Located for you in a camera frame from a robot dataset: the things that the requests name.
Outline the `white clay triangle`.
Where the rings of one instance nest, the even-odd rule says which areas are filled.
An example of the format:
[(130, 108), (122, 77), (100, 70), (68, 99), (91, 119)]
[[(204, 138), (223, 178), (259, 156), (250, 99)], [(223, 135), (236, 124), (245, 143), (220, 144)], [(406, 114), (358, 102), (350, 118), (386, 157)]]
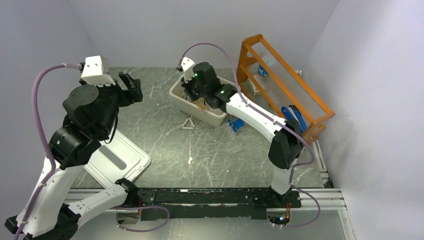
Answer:
[(191, 118), (191, 117), (188, 117), (188, 118), (184, 121), (184, 123), (182, 124), (181, 128), (182, 128), (183, 130), (194, 130), (194, 129), (195, 129), (195, 124), (194, 124), (194, 122), (193, 122), (192, 118)]

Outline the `beige plastic bin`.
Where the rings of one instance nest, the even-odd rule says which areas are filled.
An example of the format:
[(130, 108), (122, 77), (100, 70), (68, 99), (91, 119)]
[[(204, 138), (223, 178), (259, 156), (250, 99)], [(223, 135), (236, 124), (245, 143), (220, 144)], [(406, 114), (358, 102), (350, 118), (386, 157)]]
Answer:
[(185, 93), (184, 88), (181, 86), (181, 75), (169, 90), (169, 96), (172, 98), (176, 108), (190, 116), (197, 118), (215, 128), (218, 128), (223, 123), (225, 117), (228, 115), (220, 109), (213, 109), (207, 103), (205, 109), (193, 103), (188, 95)]

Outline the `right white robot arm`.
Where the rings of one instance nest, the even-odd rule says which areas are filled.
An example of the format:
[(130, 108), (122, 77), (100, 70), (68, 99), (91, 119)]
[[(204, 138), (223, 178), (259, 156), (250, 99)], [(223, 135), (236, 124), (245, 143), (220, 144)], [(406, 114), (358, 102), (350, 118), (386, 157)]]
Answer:
[(292, 188), (290, 168), (303, 148), (296, 137), (301, 133), (300, 125), (264, 110), (243, 93), (238, 93), (234, 85), (222, 83), (208, 62), (195, 63), (184, 57), (179, 69), (183, 73), (181, 85), (193, 102), (200, 101), (243, 120), (270, 142), (268, 159), (274, 170), (270, 186), (273, 191), (269, 199), (275, 207), (282, 207), (288, 202), (288, 192)]

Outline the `clear test tube rack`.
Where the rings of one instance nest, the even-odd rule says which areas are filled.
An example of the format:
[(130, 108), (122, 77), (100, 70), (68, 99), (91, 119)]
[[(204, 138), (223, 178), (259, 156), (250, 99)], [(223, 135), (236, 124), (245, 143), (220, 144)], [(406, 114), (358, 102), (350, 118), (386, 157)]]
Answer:
[(236, 154), (242, 150), (243, 143), (237, 138), (237, 132), (234, 131), (232, 126), (223, 124), (214, 130), (217, 135), (217, 142), (220, 148), (228, 154)]

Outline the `white bin lid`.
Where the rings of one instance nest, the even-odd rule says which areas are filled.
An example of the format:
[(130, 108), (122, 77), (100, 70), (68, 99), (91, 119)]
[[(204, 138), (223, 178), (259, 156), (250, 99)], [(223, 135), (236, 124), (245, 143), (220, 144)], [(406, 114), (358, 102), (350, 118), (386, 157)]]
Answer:
[(112, 142), (102, 142), (84, 169), (107, 188), (122, 178), (134, 181), (150, 164), (150, 155), (117, 130)]

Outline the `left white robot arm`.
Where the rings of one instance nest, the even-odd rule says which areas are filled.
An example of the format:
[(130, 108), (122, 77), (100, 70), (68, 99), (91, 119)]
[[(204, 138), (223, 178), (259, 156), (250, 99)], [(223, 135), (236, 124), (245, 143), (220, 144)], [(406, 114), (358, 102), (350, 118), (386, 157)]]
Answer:
[(140, 190), (125, 177), (103, 192), (65, 203), (73, 181), (102, 141), (113, 138), (119, 109), (143, 99), (139, 79), (123, 72), (118, 76), (125, 89), (116, 81), (90, 84), (82, 80), (63, 101), (66, 116), (62, 127), (44, 141), (47, 153), (37, 186), (23, 211), (5, 221), (15, 238), (69, 240), (87, 221), (108, 209), (141, 206)]

